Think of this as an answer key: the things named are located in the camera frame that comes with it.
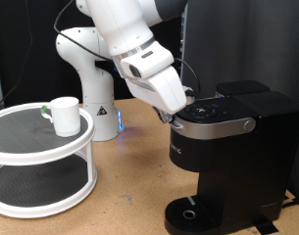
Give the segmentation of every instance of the coffee maker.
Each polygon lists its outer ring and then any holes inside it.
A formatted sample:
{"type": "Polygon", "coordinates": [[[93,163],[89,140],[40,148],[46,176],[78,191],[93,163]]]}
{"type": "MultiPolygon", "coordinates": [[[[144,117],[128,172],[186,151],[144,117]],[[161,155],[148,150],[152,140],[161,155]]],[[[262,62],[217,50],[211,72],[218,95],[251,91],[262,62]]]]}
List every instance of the coffee maker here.
{"type": "Polygon", "coordinates": [[[173,235],[223,235],[279,218],[299,142],[299,103],[256,81],[222,83],[172,122],[170,158],[199,172],[166,208],[173,235]]]}

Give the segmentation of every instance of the black mesh tray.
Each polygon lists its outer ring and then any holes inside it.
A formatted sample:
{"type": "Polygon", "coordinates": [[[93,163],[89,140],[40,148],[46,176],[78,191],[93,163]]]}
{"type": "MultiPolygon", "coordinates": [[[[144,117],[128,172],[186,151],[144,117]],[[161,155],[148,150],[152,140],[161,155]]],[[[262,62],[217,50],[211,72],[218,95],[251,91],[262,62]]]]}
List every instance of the black mesh tray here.
{"type": "Polygon", "coordinates": [[[24,208],[47,206],[67,199],[87,182],[87,162],[77,155],[48,164],[4,165],[0,202],[24,208]]]}

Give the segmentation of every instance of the button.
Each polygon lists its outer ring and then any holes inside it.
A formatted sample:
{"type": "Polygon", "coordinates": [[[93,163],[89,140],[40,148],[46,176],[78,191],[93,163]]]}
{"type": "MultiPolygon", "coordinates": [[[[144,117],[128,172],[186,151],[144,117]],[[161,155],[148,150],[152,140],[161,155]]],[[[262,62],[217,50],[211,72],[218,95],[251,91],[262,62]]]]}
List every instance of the button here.
{"type": "Polygon", "coordinates": [[[246,123],[244,124],[244,130],[250,132],[255,128],[255,125],[256,125],[255,121],[247,120],[246,123]]]}
{"type": "Polygon", "coordinates": [[[217,110],[212,109],[212,110],[210,111],[210,113],[207,115],[207,118],[213,117],[213,116],[215,116],[217,113],[218,113],[217,110]]]}
{"type": "Polygon", "coordinates": [[[145,58],[147,58],[148,56],[151,56],[152,54],[153,54],[153,52],[150,51],[150,52],[144,54],[143,56],[141,56],[141,58],[145,59],[145,58]]]}
{"type": "Polygon", "coordinates": [[[204,117],[207,115],[211,110],[208,107],[194,107],[192,112],[197,114],[200,117],[204,117]]]}
{"type": "Polygon", "coordinates": [[[197,115],[194,113],[194,112],[192,112],[192,111],[190,111],[190,112],[187,112],[189,115],[191,115],[191,116],[194,116],[194,117],[196,117],[197,115]]]}

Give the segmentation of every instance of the white robotic arm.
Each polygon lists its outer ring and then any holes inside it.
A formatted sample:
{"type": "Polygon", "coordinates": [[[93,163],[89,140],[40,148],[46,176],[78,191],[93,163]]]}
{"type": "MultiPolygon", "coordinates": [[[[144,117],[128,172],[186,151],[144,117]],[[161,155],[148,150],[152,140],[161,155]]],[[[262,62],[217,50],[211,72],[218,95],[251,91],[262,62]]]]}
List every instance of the white robotic arm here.
{"type": "MultiPolygon", "coordinates": [[[[172,117],[168,114],[174,114],[186,105],[183,89],[187,88],[181,86],[177,73],[170,67],[174,61],[172,54],[154,40],[148,26],[180,16],[186,2],[187,0],[92,1],[92,12],[101,14],[99,17],[103,22],[99,26],[112,43],[110,46],[95,27],[71,28],[63,33],[104,58],[110,59],[112,56],[133,96],[159,108],[160,110],[155,110],[163,122],[170,122],[172,117]],[[103,3],[106,11],[98,7],[98,2],[103,3]],[[168,3],[171,2],[175,6],[173,9],[169,9],[168,3]],[[119,16],[114,17],[117,12],[120,12],[119,16]]],[[[91,8],[88,8],[86,0],[76,0],[76,5],[90,17],[91,8]]],[[[108,72],[94,65],[95,61],[102,59],[64,36],[59,35],[56,43],[60,56],[79,74],[83,108],[93,116],[97,130],[93,140],[104,141],[116,137],[123,126],[120,111],[114,107],[114,81],[108,72]]],[[[188,104],[192,103],[193,98],[189,97],[188,101],[188,104]]]]}
{"type": "Polygon", "coordinates": [[[149,24],[161,19],[157,18],[160,16],[157,8],[154,10],[157,1],[86,0],[86,3],[87,12],[107,41],[109,53],[131,94],[168,114],[183,109],[187,99],[171,67],[174,58],[155,41],[144,18],[147,16],[149,24]],[[141,6],[149,6],[145,8],[149,11],[144,11],[147,15],[143,14],[141,6]]]}

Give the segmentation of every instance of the black cable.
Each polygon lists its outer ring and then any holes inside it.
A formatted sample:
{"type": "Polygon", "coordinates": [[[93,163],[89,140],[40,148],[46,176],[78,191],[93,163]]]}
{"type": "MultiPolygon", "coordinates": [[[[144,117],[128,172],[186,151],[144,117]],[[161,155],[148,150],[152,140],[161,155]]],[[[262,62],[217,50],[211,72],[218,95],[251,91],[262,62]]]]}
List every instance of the black cable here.
{"type": "Polygon", "coordinates": [[[76,44],[77,46],[81,47],[83,50],[91,53],[92,55],[99,57],[105,61],[109,61],[109,62],[113,62],[113,60],[110,60],[106,57],[100,56],[97,53],[94,53],[93,51],[90,51],[88,48],[82,46],[80,43],[76,42],[75,40],[72,40],[70,37],[66,36],[64,33],[62,33],[61,31],[59,31],[59,29],[57,28],[58,22],[60,17],[62,16],[62,14],[67,10],[67,8],[74,2],[74,0],[71,0],[71,2],[60,12],[59,16],[57,17],[57,20],[55,20],[54,23],[54,29],[57,31],[57,33],[59,33],[60,35],[64,36],[65,38],[68,38],[71,42],[73,42],[74,44],[76,44]]]}
{"type": "Polygon", "coordinates": [[[200,85],[200,81],[199,81],[199,78],[198,78],[196,72],[194,71],[194,69],[186,61],[184,61],[182,59],[179,59],[179,58],[174,58],[174,59],[176,61],[179,61],[179,62],[185,64],[192,71],[192,73],[193,73],[193,75],[194,75],[194,77],[196,79],[196,83],[197,83],[197,92],[195,92],[194,96],[195,97],[198,96],[200,94],[201,85],[200,85]]]}
{"type": "Polygon", "coordinates": [[[29,47],[28,47],[28,50],[27,50],[27,53],[25,54],[25,58],[24,58],[24,61],[23,61],[23,67],[21,69],[21,73],[20,73],[20,76],[19,76],[19,79],[16,83],[16,85],[3,97],[3,99],[0,101],[0,105],[4,102],[4,100],[13,92],[15,91],[19,84],[21,83],[21,80],[22,80],[22,77],[23,77],[23,73],[24,73],[24,70],[25,70],[25,63],[27,61],[27,58],[29,56],[29,53],[30,53],[30,50],[31,50],[31,47],[32,47],[32,43],[33,43],[33,39],[32,39],[32,34],[31,34],[31,27],[30,27],[30,19],[29,19],[29,11],[28,11],[28,4],[27,4],[27,0],[25,0],[25,6],[26,6],[26,9],[27,9],[27,18],[28,18],[28,29],[29,29],[29,35],[30,35],[30,44],[29,44],[29,47]]]}

